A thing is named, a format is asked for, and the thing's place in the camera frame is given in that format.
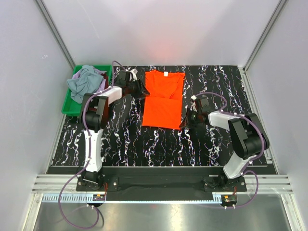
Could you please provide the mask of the orange t shirt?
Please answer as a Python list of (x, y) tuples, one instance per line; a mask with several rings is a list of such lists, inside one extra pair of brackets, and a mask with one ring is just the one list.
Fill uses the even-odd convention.
[(184, 73), (145, 73), (145, 86), (150, 95), (145, 98), (142, 125), (179, 130), (182, 113)]

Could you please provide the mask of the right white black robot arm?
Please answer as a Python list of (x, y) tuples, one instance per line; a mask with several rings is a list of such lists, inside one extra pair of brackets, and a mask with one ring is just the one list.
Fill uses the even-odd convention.
[(233, 114), (223, 111), (200, 113), (189, 109), (180, 123), (180, 128), (194, 128), (198, 124), (223, 128), (229, 131), (233, 153), (222, 173), (214, 178), (210, 187), (220, 187), (231, 190), (247, 166), (263, 155), (269, 148), (269, 139), (255, 113), (246, 115)]

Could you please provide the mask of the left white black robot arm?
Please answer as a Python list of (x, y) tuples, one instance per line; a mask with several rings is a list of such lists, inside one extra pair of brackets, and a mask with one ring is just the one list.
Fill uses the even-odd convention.
[(144, 98), (150, 93), (138, 79), (122, 86), (109, 86), (97, 93), (87, 93), (83, 98), (79, 123), (83, 126), (85, 136), (85, 164), (79, 174), (81, 183), (87, 182), (87, 185), (95, 191), (100, 190), (104, 184), (101, 138), (103, 129), (109, 121), (109, 105), (126, 95)]

